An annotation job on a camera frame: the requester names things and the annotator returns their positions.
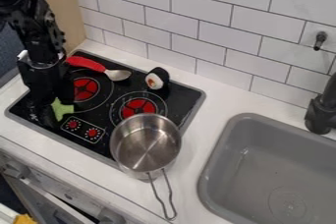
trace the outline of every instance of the stove control panel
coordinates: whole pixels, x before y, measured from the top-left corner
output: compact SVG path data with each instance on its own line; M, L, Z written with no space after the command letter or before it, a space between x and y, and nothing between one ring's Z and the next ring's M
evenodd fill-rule
M70 117L61 130L90 143L98 143L105 134L104 129L77 117Z

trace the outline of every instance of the sushi roll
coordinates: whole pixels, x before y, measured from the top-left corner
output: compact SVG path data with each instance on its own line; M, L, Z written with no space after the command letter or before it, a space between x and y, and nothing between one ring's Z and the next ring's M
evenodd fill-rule
M145 82L150 89L161 89L169 83L169 73L162 68L155 68L145 76Z

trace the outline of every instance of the spoon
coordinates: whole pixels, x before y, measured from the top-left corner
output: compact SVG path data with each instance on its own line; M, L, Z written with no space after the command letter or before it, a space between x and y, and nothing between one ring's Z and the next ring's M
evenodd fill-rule
M74 67L83 67L99 73L104 73L113 82L126 80L132 74L131 71L127 70L107 70L104 65L82 56L68 57L66 62Z

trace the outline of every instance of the spatula handle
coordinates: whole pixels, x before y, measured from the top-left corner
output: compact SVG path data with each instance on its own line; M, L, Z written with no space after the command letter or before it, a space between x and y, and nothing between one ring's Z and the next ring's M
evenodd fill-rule
M74 67L83 67L87 69L91 69L96 72L104 73L106 71L106 68L104 65L97 63L93 60L87 59L82 56L71 56L68 57L66 60L67 63L69 63L71 66Z

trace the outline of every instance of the white countertop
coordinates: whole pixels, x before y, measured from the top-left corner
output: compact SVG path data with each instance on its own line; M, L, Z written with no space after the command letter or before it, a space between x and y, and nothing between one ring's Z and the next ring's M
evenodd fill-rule
M206 93L202 106L183 136L181 153L168 172L179 213L174 223L230 223L209 212L199 201L196 192L198 176L230 118L240 113L251 112L305 128L305 109L89 40L79 48L145 71L157 66L163 67L171 74L172 80L202 89ZM19 77L0 89L0 136L6 138L0 139L1 149L30 165L48 171L61 181L76 185L87 194L117 207L121 212L143 223L167 223L159 217L162 216L162 210L149 184L129 178L111 166L7 118L4 111L26 90ZM334 132L329 134L329 137L336 139ZM167 196L163 178L157 179L155 183L161 194Z

